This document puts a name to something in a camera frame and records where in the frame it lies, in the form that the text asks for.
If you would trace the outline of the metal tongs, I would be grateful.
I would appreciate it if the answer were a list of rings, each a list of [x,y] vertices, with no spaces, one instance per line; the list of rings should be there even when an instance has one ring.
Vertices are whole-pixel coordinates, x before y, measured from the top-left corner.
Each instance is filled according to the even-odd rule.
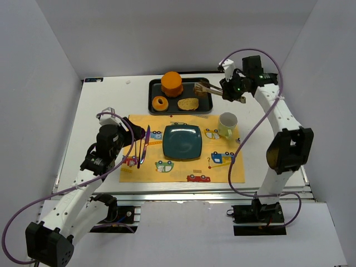
[[[223,90],[217,86],[214,86],[212,84],[209,84],[209,93],[212,95],[218,95],[218,96],[222,96],[223,95]]]

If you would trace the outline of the brown bread slice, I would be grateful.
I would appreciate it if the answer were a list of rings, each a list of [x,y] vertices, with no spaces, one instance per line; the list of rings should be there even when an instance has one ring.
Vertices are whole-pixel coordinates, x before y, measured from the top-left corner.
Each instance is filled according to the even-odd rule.
[[[178,100],[177,102],[178,108],[184,111],[197,110],[199,107],[199,99],[198,98],[184,98]]]

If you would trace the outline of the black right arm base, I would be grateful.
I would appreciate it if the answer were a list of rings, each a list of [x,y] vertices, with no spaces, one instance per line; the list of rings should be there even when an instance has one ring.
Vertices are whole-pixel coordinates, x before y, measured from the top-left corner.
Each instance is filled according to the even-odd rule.
[[[233,219],[235,236],[286,235],[284,215],[279,202],[261,204],[253,199],[249,205],[234,205],[226,212]]]

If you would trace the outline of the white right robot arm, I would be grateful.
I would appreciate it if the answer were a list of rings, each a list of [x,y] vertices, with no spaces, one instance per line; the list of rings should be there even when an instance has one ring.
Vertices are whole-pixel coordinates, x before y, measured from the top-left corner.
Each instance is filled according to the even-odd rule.
[[[271,125],[274,139],[266,152],[269,168],[255,198],[263,205],[276,204],[287,181],[306,164],[314,132],[292,115],[281,95],[281,79],[264,71],[260,56],[243,58],[242,71],[229,59],[219,63],[219,70],[225,75],[220,81],[223,98],[240,101],[244,93],[250,93]]]

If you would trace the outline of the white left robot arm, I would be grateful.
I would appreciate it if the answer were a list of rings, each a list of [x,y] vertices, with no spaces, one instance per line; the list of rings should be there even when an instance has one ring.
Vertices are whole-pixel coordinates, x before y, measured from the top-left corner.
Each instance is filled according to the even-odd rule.
[[[101,127],[96,142],[88,148],[69,191],[62,193],[57,205],[40,222],[32,222],[26,228],[28,256],[48,266],[66,266],[75,245],[100,221],[113,218],[116,198],[92,194],[115,168],[121,149],[149,136],[147,130],[127,117],[122,122],[109,114],[98,119]]]

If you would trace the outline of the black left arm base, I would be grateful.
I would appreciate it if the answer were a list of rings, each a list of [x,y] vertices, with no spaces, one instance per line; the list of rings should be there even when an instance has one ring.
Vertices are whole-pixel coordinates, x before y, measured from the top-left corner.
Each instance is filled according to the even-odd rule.
[[[107,208],[107,216],[95,225],[91,233],[133,234],[138,228],[141,208],[139,206],[119,204],[116,197],[109,194],[91,196],[89,204],[103,203]]]

